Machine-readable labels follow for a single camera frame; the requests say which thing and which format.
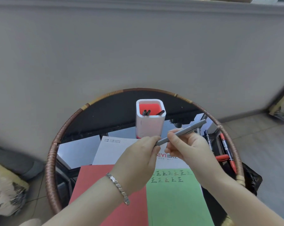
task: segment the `forearm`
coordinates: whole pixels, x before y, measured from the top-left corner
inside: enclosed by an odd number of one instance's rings
[[[122,202],[123,196],[114,183],[103,177],[44,226],[98,226]]]
[[[284,220],[255,195],[224,174],[208,187],[235,225],[284,225]]]

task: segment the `white pen holder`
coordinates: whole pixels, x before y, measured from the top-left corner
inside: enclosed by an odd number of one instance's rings
[[[149,116],[144,116],[143,111],[150,110]],[[136,102],[136,137],[161,136],[166,111],[162,115],[157,115],[165,110],[163,102],[159,99],[140,99]]]

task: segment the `hand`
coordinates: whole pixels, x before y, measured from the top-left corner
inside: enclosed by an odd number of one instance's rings
[[[194,132],[177,137],[174,133],[179,130],[173,129],[167,134],[170,142],[165,153],[184,160],[204,188],[226,175],[205,138]]]
[[[116,162],[111,174],[127,195],[142,189],[153,175],[161,149],[155,143],[160,139],[157,136],[143,137],[126,148]]]

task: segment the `silver bracelet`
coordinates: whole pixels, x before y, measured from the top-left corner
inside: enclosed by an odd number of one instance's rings
[[[107,177],[109,177],[113,183],[115,183],[115,185],[117,186],[117,188],[119,189],[119,191],[122,193],[123,197],[124,197],[124,203],[126,205],[129,205],[129,199],[128,199],[128,196],[127,194],[124,192],[124,190],[122,189],[121,185],[118,183],[118,181],[110,174],[110,173],[107,173],[106,174]]]

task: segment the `gray wall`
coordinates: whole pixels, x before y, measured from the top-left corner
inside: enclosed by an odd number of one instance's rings
[[[283,86],[284,16],[0,7],[0,145],[41,160],[110,91],[172,91],[223,118]]]

